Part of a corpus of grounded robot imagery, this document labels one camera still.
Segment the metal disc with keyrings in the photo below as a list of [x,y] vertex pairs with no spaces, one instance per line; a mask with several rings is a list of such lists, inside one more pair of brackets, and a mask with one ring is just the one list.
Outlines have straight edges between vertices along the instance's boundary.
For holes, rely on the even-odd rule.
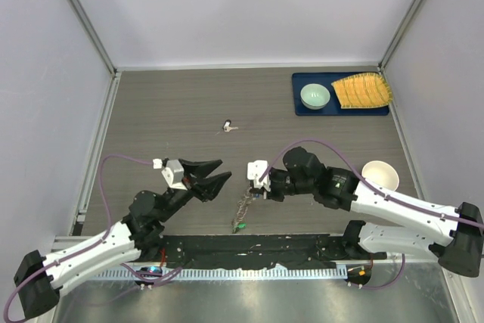
[[252,186],[249,185],[247,187],[246,191],[244,192],[243,196],[237,202],[237,211],[235,213],[234,218],[231,221],[231,233],[232,233],[232,229],[236,225],[238,225],[240,223],[245,223],[245,216],[247,214],[249,206],[255,200],[253,198],[254,193],[252,192],[252,189],[253,189]]

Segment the key with green tag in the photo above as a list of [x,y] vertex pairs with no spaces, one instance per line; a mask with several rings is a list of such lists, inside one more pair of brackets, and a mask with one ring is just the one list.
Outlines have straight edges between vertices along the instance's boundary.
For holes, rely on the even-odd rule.
[[247,227],[247,225],[245,223],[240,223],[238,225],[236,225],[233,229],[232,229],[232,233],[233,234],[237,234],[238,232],[240,232],[241,230],[244,230],[245,228]]

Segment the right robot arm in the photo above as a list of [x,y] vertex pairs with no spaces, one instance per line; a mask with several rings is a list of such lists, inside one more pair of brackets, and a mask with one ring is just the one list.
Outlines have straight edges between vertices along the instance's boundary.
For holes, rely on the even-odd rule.
[[446,206],[392,191],[353,169],[325,166],[302,147],[288,150],[283,164],[283,169],[276,169],[266,160],[249,163],[252,192],[275,201],[310,194],[327,208],[376,216],[390,223],[377,226],[351,221],[341,240],[349,258],[400,253],[433,259],[464,277],[479,276],[483,220],[477,206],[467,202]]

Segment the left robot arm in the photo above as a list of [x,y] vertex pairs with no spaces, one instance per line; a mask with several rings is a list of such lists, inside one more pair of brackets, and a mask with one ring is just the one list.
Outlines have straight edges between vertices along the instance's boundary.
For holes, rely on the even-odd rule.
[[27,253],[14,275],[15,289],[4,307],[6,322],[11,320],[9,309],[15,297],[20,300],[22,320],[28,321],[50,311],[62,296],[111,266],[139,259],[154,261],[160,255],[164,222],[193,198],[214,200],[231,177],[230,172],[214,174],[221,160],[166,158],[147,160],[145,165],[160,171],[166,191],[140,191],[126,216],[112,222],[108,215],[103,232],[77,245],[48,255],[38,250]]

